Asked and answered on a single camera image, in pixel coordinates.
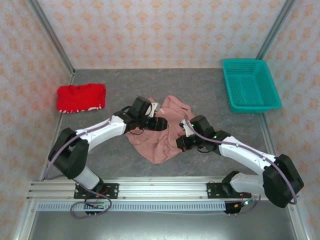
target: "patterned wallpaper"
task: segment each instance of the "patterned wallpaper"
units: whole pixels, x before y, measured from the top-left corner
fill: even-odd
[[[11,240],[56,126],[69,73],[26,0],[0,1],[0,239]]]
[[[292,158],[305,183],[299,195],[315,236],[320,236],[319,13],[319,0],[297,1],[265,59],[282,101],[267,119],[277,152]]]
[[[285,0],[39,0],[76,69],[255,58]]]

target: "pink cloth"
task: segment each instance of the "pink cloth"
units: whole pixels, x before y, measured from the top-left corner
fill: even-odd
[[[187,114],[188,119],[195,117],[190,106],[183,104],[175,96],[167,96],[162,107],[156,113],[156,117],[165,118],[168,121],[166,130],[145,130],[141,135],[127,132],[125,135],[138,153],[153,164],[162,164],[182,152],[181,149],[177,148],[176,140],[185,135],[185,131],[179,126],[185,114]],[[132,130],[135,134],[139,134],[141,131],[138,128]]]

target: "gray mat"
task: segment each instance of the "gray mat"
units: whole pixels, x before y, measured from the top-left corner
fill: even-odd
[[[145,98],[153,97],[160,104],[166,96],[174,95],[191,106],[195,115],[204,115],[216,131],[224,130],[247,145],[267,151],[258,115],[230,111],[222,69],[77,70],[73,84],[88,83],[103,83],[108,92],[117,88],[130,89]],[[118,91],[107,104],[114,113],[131,105],[135,98],[134,94]],[[82,129],[108,117],[106,109],[64,114],[61,130]],[[152,164],[138,154],[124,135],[92,149],[87,166],[100,177],[225,176],[233,170],[252,173],[232,159],[213,152],[199,153],[196,149],[180,153],[163,164]]]

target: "robotic arm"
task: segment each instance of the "robotic arm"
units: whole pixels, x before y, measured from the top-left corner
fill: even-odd
[[[228,174],[221,184],[227,195],[234,192],[259,194],[266,196],[276,206],[285,208],[293,195],[280,173],[270,162],[266,161],[267,158],[284,173],[296,194],[304,187],[291,159],[284,154],[279,157],[270,155],[243,144],[225,131],[216,132],[202,115],[194,117],[188,123],[183,120],[180,126],[185,130],[185,135],[178,138],[176,144],[183,152],[192,148],[199,150],[199,148],[205,147],[208,152],[215,152],[234,159],[257,173],[257,175],[248,175],[233,171]],[[217,142],[207,141],[196,135],[195,132],[204,138]]]
[[[106,184],[86,166],[88,152],[104,141],[125,134],[135,128],[152,131],[165,130],[168,126],[167,120],[162,117],[155,117],[159,108],[159,103],[151,103],[139,96],[132,106],[115,112],[111,119],[76,131],[66,128],[60,133],[48,159],[51,161],[70,139],[76,135],[82,135],[65,148],[53,164],[68,179],[73,179],[96,193],[104,193]]]

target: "teal basket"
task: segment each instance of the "teal basket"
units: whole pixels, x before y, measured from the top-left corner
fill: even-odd
[[[267,64],[257,59],[222,62],[226,90],[234,113],[264,113],[281,107]]]

